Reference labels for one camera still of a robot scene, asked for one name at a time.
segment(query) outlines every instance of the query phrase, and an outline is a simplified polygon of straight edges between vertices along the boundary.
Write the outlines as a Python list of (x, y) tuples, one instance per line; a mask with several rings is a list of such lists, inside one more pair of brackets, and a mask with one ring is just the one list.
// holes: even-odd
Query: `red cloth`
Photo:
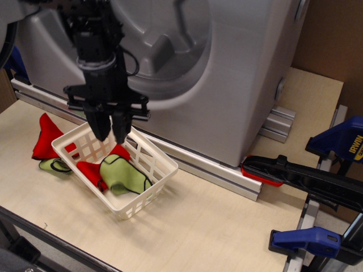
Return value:
[[(123, 157), (125, 160), (130, 160), (130, 153), (121, 145), (117, 144), (109, 155), (116, 154)], [(88, 163), (86, 161), (79, 161), (77, 168), (95, 185), (101, 192), (105, 191), (108, 187), (102, 180), (100, 175), (101, 164)]]
[[(59, 155), (53, 150), (52, 141), (62, 136), (63, 132), (61, 132), (46, 113), (40, 117), (39, 124), (40, 135), (33, 149), (32, 159), (45, 160), (59, 158)], [(67, 152), (75, 149), (76, 146), (73, 143), (66, 147)]]

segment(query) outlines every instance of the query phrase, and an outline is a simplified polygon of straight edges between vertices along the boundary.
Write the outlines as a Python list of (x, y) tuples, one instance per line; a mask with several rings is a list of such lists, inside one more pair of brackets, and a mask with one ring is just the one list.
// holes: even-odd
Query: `washing machine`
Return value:
[[(283, 89), (308, 1), (111, 0), (111, 5), (123, 24), (122, 46), (140, 63), (129, 86), (149, 97), (150, 120), (133, 125), (182, 168), (240, 194), (258, 194), (260, 184), (243, 180), (237, 167)], [(84, 78), (60, 15), (40, 10), (26, 17), (16, 44), (31, 82), (27, 87), (12, 81), (18, 97), (42, 101), (75, 120), (63, 88), (83, 84)], [(132, 72), (134, 59), (125, 55), (125, 62)]]

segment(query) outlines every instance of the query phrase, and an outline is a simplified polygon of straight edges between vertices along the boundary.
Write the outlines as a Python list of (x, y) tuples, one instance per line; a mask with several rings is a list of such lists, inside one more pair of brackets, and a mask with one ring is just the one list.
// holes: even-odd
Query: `green cloth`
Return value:
[(58, 158), (42, 160), (39, 163), (39, 168), (48, 171), (56, 171), (68, 175), (73, 173), (72, 170), (68, 167), (68, 165), (63, 160)]
[(104, 158), (100, 166), (100, 175), (116, 195), (127, 192), (141, 194), (152, 186), (148, 177), (116, 154)]

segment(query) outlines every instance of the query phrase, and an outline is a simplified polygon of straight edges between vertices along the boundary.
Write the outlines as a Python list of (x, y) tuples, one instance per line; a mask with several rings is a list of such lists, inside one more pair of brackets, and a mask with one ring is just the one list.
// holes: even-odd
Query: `plywood surface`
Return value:
[[(305, 193), (266, 186), (253, 202), (179, 170), (122, 221), (76, 175), (42, 171), (31, 159), (43, 113), (18, 101), (0, 114), (1, 206), (122, 271), (282, 271), (286, 258), (268, 251), (269, 234), (296, 228)], [(76, 127), (49, 116), (63, 132)]]

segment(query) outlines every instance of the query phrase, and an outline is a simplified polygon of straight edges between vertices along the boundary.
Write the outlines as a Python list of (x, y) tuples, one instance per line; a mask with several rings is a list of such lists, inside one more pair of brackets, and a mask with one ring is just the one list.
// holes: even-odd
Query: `washing machine door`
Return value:
[(17, 0), (0, 2), (0, 68), (7, 62), (15, 44), (17, 21), (36, 12), (38, 8)]
[[(300, 0), (111, 0), (121, 45), (140, 64), (129, 86), (148, 96), (138, 128), (230, 165), (245, 156), (275, 102), (303, 16)], [(83, 83), (58, 14), (44, 10), (19, 26), (30, 81), (65, 97)], [(128, 72), (135, 60), (125, 55)]]

